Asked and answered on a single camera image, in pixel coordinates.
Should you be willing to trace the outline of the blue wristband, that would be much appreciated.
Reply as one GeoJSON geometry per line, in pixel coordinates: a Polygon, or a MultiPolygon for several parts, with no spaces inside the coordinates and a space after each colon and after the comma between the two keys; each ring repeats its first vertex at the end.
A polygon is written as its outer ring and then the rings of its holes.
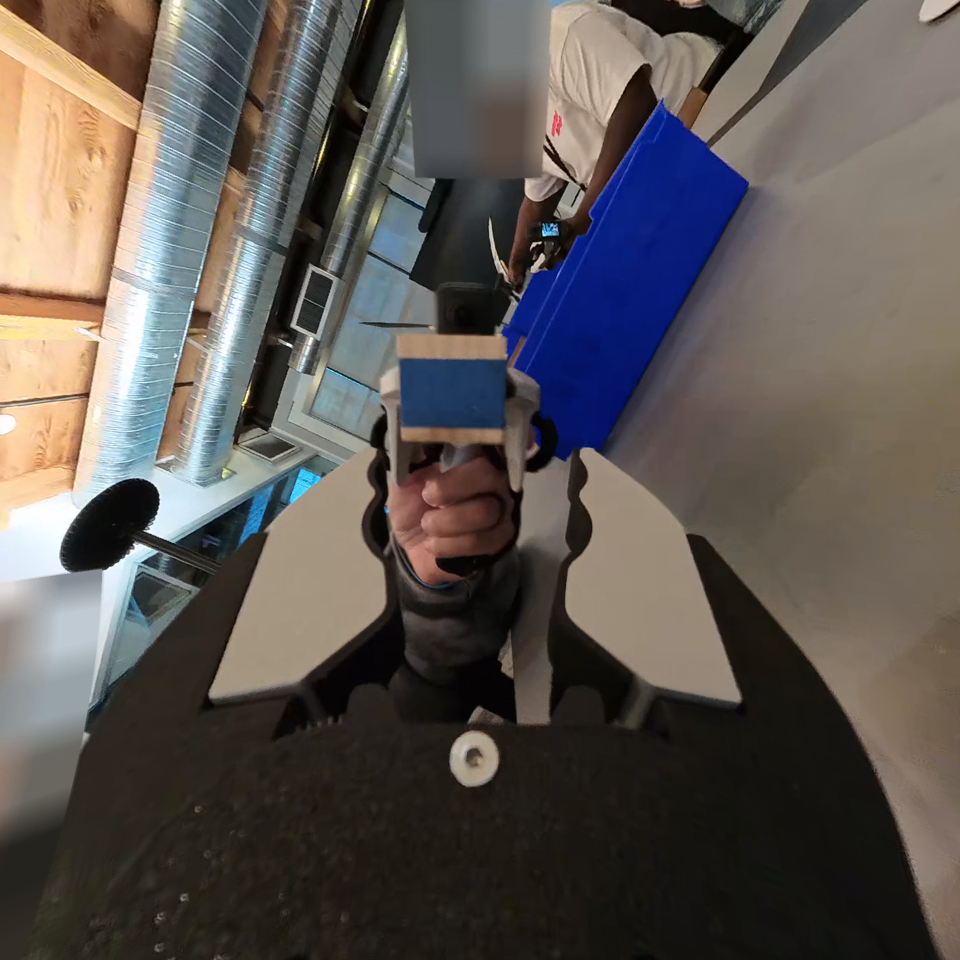
{"type": "Polygon", "coordinates": [[[459,583],[457,579],[439,583],[426,582],[417,574],[416,570],[414,570],[410,559],[407,557],[402,548],[396,548],[392,551],[392,553],[395,558],[398,572],[405,578],[412,589],[416,589],[424,594],[446,594],[459,583]]]}

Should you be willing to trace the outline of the smooth silver ventilation duct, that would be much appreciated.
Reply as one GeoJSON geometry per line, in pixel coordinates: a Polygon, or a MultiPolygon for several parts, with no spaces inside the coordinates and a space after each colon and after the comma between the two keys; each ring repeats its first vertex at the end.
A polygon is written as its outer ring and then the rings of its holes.
{"type": "Polygon", "coordinates": [[[290,2],[205,353],[185,406],[171,470],[218,483],[354,35],[358,2],[290,2]]]}

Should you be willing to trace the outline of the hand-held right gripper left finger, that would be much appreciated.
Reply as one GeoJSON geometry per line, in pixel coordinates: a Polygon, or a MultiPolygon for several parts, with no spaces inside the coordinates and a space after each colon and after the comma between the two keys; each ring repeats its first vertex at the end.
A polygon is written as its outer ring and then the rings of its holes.
{"type": "Polygon", "coordinates": [[[368,447],[270,523],[217,672],[216,708],[278,700],[311,721],[397,668],[380,451],[368,447]]]}

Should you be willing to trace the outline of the wooden cube with blue stripe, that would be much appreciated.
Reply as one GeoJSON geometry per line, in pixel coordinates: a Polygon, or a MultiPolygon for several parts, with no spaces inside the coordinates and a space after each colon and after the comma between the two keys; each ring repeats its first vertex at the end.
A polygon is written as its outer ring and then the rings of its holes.
{"type": "Polygon", "coordinates": [[[502,336],[406,333],[396,339],[396,355],[403,441],[503,444],[507,343],[502,336]]]}

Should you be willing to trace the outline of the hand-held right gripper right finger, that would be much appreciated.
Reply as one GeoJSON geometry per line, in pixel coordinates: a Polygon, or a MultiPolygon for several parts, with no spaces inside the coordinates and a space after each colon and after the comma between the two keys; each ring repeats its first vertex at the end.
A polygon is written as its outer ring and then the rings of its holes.
{"type": "Polygon", "coordinates": [[[550,724],[639,730],[666,702],[735,714],[742,693],[685,527],[596,450],[569,462],[550,724]]]}

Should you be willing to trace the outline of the grey desk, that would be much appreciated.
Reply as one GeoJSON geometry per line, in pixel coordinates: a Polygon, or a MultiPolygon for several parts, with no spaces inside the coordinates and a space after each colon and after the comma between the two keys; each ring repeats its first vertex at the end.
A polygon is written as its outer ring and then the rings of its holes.
{"type": "Polygon", "coordinates": [[[604,453],[832,688],[958,958],[958,9],[785,2],[694,127],[750,185],[604,453]]]}

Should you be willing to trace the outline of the white paper strip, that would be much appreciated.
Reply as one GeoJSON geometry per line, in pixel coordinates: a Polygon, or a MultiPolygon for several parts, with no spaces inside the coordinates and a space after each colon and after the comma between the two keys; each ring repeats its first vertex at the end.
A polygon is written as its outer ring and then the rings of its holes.
{"type": "Polygon", "coordinates": [[[487,241],[489,246],[490,255],[493,261],[494,270],[497,274],[497,281],[500,283],[507,291],[516,292],[516,285],[512,282],[509,268],[506,262],[501,258],[498,250],[498,244],[495,236],[495,229],[493,218],[487,218],[487,241]]]}

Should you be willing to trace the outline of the ribbed silver ventilation duct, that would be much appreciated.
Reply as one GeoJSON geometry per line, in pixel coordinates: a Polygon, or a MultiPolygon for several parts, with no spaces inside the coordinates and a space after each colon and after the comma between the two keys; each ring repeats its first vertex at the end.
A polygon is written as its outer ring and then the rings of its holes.
{"type": "Polygon", "coordinates": [[[152,473],[246,99],[265,1],[164,1],[71,499],[152,473]]]}

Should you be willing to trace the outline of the person's left hand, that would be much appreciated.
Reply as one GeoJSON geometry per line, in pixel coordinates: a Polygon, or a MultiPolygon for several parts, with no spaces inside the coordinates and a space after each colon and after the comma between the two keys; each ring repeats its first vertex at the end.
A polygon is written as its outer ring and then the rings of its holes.
{"type": "Polygon", "coordinates": [[[404,484],[388,484],[390,533],[420,582],[436,588],[460,579],[439,560],[492,557],[517,531],[505,468],[481,455],[450,469],[432,464],[404,484]]]}

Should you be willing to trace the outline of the large black screen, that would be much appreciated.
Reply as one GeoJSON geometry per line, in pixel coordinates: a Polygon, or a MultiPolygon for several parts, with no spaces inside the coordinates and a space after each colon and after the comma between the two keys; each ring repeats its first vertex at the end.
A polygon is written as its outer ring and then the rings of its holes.
{"type": "Polygon", "coordinates": [[[493,287],[489,224],[498,257],[507,261],[523,198],[522,178],[436,178],[417,226],[423,239],[410,280],[432,292],[448,282],[493,287]]]}

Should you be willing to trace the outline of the person's left forearm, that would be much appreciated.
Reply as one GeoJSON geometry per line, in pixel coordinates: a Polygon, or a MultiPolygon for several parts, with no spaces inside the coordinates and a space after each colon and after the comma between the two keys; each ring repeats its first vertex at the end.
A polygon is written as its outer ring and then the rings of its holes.
{"type": "Polygon", "coordinates": [[[519,549],[444,594],[412,588],[396,559],[393,569],[404,635],[402,661],[389,682],[398,717],[465,724],[483,711],[516,723],[514,682],[500,654],[521,606],[519,549]]]}

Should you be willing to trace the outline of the black round ceiling fixture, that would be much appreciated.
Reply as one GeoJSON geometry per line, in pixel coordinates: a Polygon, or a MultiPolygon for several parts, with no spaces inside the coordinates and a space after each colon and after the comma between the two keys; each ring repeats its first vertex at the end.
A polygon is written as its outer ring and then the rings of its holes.
{"type": "Polygon", "coordinates": [[[105,571],[121,563],[137,546],[213,575],[220,563],[150,533],[161,505],[157,487],[143,478],[118,482],[94,496],[63,536],[58,559],[68,573],[105,571]]]}

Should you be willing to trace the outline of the white air vent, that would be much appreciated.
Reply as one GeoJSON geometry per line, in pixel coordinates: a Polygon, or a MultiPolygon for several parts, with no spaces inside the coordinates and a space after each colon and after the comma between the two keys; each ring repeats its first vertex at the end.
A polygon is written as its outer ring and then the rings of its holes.
{"type": "Polygon", "coordinates": [[[310,265],[295,302],[291,329],[308,338],[321,340],[342,286],[340,277],[319,266],[310,265]]]}

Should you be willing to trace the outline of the narrow silver ventilation duct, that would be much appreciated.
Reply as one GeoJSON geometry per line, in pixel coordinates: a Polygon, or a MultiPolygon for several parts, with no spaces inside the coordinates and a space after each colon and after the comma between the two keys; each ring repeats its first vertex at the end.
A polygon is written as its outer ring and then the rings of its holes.
{"type": "Polygon", "coordinates": [[[342,290],[320,340],[296,333],[288,366],[300,375],[313,375],[319,365],[330,320],[342,300],[347,270],[374,205],[379,177],[402,138],[409,105],[409,51],[405,13],[401,13],[390,42],[377,88],[318,267],[342,280],[342,290]]]}

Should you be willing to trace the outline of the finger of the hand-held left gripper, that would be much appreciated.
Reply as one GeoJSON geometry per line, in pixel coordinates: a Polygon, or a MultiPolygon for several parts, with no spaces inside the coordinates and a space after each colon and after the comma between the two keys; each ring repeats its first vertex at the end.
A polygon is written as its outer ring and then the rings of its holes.
{"type": "Polygon", "coordinates": [[[510,488],[523,489],[526,464],[533,456],[532,420],[541,410],[542,390],[528,374],[507,369],[508,397],[505,402],[505,443],[510,488]]]}
{"type": "Polygon", "coordinates": [[[381,406],[386,415],[385,450],[389,459],[390,484],[403,486],[409,477],[412,443],[402,438],[401,369],[391,367],[379,385],[381,406]]]}

